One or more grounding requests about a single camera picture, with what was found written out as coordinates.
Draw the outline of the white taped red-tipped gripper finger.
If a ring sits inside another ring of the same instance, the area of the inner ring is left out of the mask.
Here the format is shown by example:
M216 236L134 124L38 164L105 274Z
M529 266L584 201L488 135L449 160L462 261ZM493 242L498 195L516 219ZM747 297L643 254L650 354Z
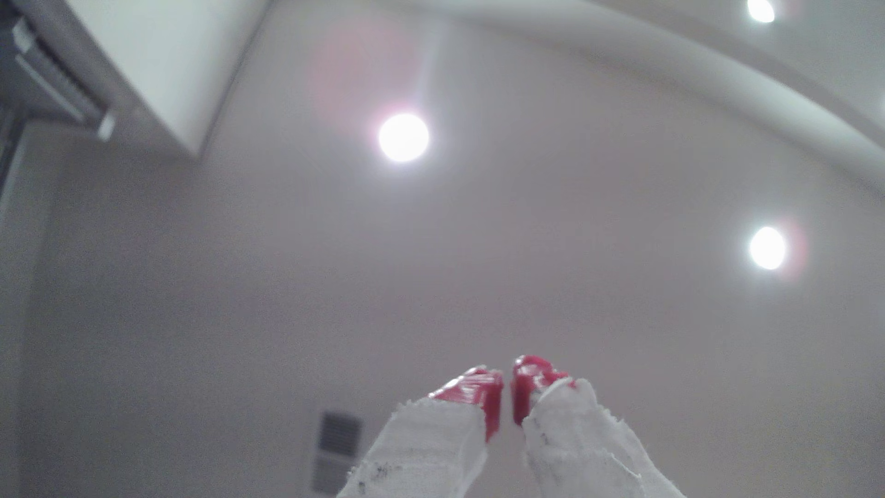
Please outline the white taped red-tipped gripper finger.
M503 373L471 368L399 404L338 497L464 497L500 427Z
M512 400L542 497L684 497L626 421L597 399L591 381L520 356Z

